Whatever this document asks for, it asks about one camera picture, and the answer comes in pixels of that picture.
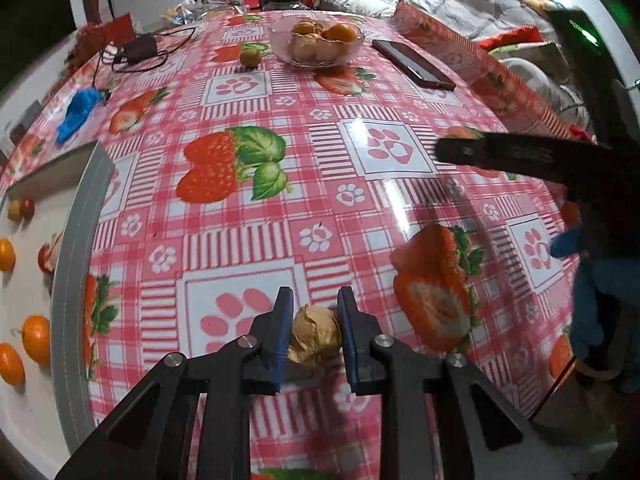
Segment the blue cloth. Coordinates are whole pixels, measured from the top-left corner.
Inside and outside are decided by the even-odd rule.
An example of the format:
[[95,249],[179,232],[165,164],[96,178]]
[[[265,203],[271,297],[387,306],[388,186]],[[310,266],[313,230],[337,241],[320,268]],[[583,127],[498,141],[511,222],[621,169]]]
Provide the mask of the blue cloth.
[[[562,258],[580,250],[580,228],[570,229],[551,243],[551,255]],[[585,359],[589,346],[598,346],[604,332],[598,323],[596,290],[640,308],[640,259],[583,260],[574,280],[574,314],[569,340],[574,354]],[[640,322],[636,321],[631,349],[622,370],[622,390],[640,388]]]
[[66,108],[65,120],[58,126],[58,136],[56,137],[58,144],[64,143],[76,133],[99,100],[100,92],[95,88],[86,88],[76,92],[76,95],[72,97],[69,106]]

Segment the gray border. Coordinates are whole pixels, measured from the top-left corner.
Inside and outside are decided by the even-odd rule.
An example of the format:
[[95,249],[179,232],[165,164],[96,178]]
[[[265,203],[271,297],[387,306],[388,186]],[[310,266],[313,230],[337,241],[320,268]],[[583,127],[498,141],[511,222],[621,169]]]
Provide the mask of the gray border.
[[84,285],[95,230],[115,168],[97,141],[62,156],[79,156],[85,151],[90,155],[66,217],[51,295],[51,375],[69,453],[95,429],[83,355]]

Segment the charger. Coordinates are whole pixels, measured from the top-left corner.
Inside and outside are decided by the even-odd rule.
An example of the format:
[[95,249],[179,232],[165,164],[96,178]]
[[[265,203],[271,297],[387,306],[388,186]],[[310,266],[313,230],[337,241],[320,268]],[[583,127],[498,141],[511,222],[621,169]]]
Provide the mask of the charger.
[[143,34],[135,40],[125,43],[113,58],[116,64],[126,60],[128,65],[135,65],[145,59],[158,56],[158,44],[152,34]]

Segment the metal screw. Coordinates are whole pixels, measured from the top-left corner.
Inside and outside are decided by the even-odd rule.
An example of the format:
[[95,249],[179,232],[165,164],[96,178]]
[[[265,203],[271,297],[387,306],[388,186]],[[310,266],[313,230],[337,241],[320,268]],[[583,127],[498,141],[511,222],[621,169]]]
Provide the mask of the metal screw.
[[454,352],[453,354],[447,355],[447,362],[451,366],[455,366],[456,368],[462,368],[464,365],[466,365],[466,357],[464,357],[462,354],[458,354]]
[[253,348],[258,343],[258,340],[252,335],[241,335],[238,338],[238,344],[241,348]]
[[387,334],[378,334],[373,341],[382,348],[389,348],[394,343],[394,339]]
[[164,356],[164,364],[167,366],[178,366],[181,362],[182,354],[178,354],[178,352],[173,352]]

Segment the green light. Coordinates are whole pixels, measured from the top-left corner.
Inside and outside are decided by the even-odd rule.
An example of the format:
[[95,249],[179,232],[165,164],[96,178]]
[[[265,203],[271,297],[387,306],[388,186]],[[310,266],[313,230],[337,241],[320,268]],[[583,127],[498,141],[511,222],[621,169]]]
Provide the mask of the green light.
[[596,40],[593,34],[589,34],[586,30],[583,30],[582,35],[587,38],[587,40],[591,41],[591,43],[593,43],[595,46],[598,46],[598,40]]
[[593,34],[584,30],[580,25],[575,23],[574,20],[569,20],[569,23],[571,23],[575,29],[579,30],[588,41],[593,43],[595,46],[598,46],[598,40]]

